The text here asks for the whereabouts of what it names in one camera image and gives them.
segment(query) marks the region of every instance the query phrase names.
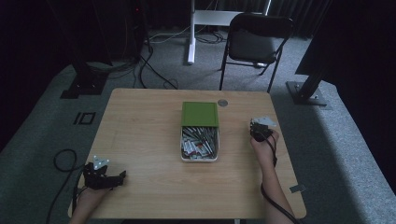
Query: power cord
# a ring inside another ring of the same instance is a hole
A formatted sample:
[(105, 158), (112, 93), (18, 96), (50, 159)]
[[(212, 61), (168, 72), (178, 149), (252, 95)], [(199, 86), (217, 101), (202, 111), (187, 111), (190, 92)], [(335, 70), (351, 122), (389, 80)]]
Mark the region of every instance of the power cord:
[[(199, 35), (212, 35), (216, 39), (215, 40), (209, 40), (209, 39), (202, 38)], [(227, 39), (224, 38), (224, 36), (221, 33), (219, 33), (219, 32), (201, 33), (201, 34), (196, 35), (195, 39), (197, 39), (199, 42), (202, 42), (202, 43), (205, 43), (205, 44), (219, 44), (219, 43), (227, 41)]]
[[(67, 152), (68, 152), (68, 153), (72, 153), (72, 155), (73, 155), (73, 164), (72, 164), (72, 166), (71, 166), (69, 169), (63, 169), (63, 168), (61, 168), (61, 167), (58, 165), (58, 157), (59, 157), (59, 155), (61, 155), (61, 154), (63, 154), (63, 153), (67, 153)], [(59, 189), (58, 193), (56, 194), (56, 196), (55, 196), (54, 199), (52, 200), (52, 203), (51, 203), (51, 205), (50, 205), (50, 207), (49, 207), (49, 211), (48, 211), (48, 214), (47, 214), (47, 220), (46, 220), (46, 223), (47, 223), (47, 224), (50, 223), (50, 215), (51, 215), (51, 213), (52, 213), (52, 209), (53, 209), (53, 207), (54, 207), (56, 201), (58, 200), (59, 195), (62, 193), (62, 191), (64, 190), (64, 187), (66, 186), (67, 182), (69, 181), (70, 176), (71, 176), (76, 170), (81, 169), (81, 168), (84, 167), (84, 164), (82, 164), (82, 165), (80, 165), (80, 166), (77, 166), (77, 160), (78, 160), (78, 156), (77, 156), (76, 151), (73, 150), (73, 149), (69, 149), (69, 148), (66, 148), (66, 149), (63, 149), (63, 150), (59, 151), (59, 152), (56, 153), (55, 156), (53, 157), (53, 165), (55, 166), (55, 168), (56, 168), (58, 171), (60, 171), (60, 172), (68, 173), (68, 175), (67, 175), (66, 179), (64, 180), (64, 182), (63, 182), (61, 188)], [(77, 198), (76, 198), (76, 195), (77, 195), (77, 184), (78, 184), (78, 181), (76, 182), (76, 185), (75, 185), (74, 190), (73, 190), (73, 206), (75, 205), (75, 200), (77, 199)]]
[(143, 81), (143, 69), (144, 69), (144, 68), (146, 67), (146, 65), (147, 65), (147, 66), (148, 66), (148, 67), (149, 67), (160, 79), (162, 79), (162, 80), (164, 81), (164, 83), (163, 83), (163, 86), (164, 86), (164, 87), (165, 87), (165, 84), (167, 83), (167, 84), (171, 85), (175, 90), (177, 90), (177, 89), (178, 89), (177, 80), (175, 80), (175, 79), (166, 79), (165, 77), (163, 77), (160, 73), (158, 73), (158, 72), (149, 64), (149, 59), (151, 58), (151, 56), (152, 56), (152, 54), (153, 54), (153, 52), (154, 52), (153, 47), (152, 47), (152, 46), (148, 46), (148, 51), (149, 51), (149, 56), (148, 56), (147, 59), (144, 59), (142, 56), (140, 56), (144, 63), (143, 63), (143, 65), (140, 66), (140, 70), (139, 70), (138, 77), (139, 77), (139, 81), (140, 81), (140, 83), (142, 84), (143, 88), (144, 88), (144, 89), (147, 89), (147, 88), (148, 88), (148, 87), (145, 85), (144, 81)]

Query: folding chair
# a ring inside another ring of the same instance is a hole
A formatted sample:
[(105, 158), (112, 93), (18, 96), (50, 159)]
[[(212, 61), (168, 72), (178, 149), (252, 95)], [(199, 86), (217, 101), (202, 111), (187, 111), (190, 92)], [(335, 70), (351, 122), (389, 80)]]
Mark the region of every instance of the folding chair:
[[(265, 64), (260, 76), (268, 66), (275, 63), (274, 72), (267, 92), (270, 92), (276, 69), (282, 55), (283, 46), (291, 37), (293, 21), (284, 17), (270, 17), (255, 13), (241, 13), (236, 15), (230, 23), (227, 43), (221, 63), (221, 80), (219, 89), (222, 89), (225, 65), (238, 64), (244, 66), (257, 66)], [(227, 62), (228, 56), (243, 63)]]

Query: dark curtain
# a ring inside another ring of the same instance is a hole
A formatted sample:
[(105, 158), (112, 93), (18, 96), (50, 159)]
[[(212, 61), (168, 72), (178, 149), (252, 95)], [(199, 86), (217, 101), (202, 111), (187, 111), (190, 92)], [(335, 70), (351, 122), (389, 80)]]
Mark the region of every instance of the dark curtain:
[(0, 151), (69, 64), (46, 1), (0, 1)]
[[(294, 35), (312, 37), (323, 20), (331, 0), (272, 0), (268, 15), (289, 17), (295, 22)], [(152, 28), (190, 25), (191, 1), (147, 0), (148, 23)], [(269, 0), (196, 0), (196, 9), (265, 12)]]
[(334, 84), (396, 190), (396, 2), (333, 0), (296, 73)]

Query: green box lid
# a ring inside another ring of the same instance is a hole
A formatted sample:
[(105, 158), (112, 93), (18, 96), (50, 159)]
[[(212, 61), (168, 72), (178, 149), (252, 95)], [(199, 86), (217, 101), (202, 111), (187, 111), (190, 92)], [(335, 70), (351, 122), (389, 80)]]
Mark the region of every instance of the green box lid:
[(183, 102), (181, 126), (219, 127), (218, 105), (205, 102)]

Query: table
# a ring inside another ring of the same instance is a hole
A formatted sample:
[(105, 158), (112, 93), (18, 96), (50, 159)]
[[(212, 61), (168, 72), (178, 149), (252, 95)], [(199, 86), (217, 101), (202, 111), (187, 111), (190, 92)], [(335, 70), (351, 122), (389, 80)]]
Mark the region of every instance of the table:
[[(271, 1), (265, 3), (264, 14), (267, 15)], [(189, 46), (188, 63), (193, 64), (195, 61), (195, 25), (219, 25), (229, 26), (233, 17), (238, 15), (239, 11), (220, 11), (220, 10), (195, 10), (195, 0), (191, 0), (191, 36)]]
[[(217, 102), (219, 158), (186, 163), (180, 158), (182, 102)], [(95, 218), (263, 218), (261, 170), (249, 143), (251, 118), (277, 123), (271, 97), (254, 91), (115, 89), (87, 161), (110, 160), (108, 175), (127, 171), (92, 214)], [(280, 127), (276, 171), (294, 214), (306, 214)]]

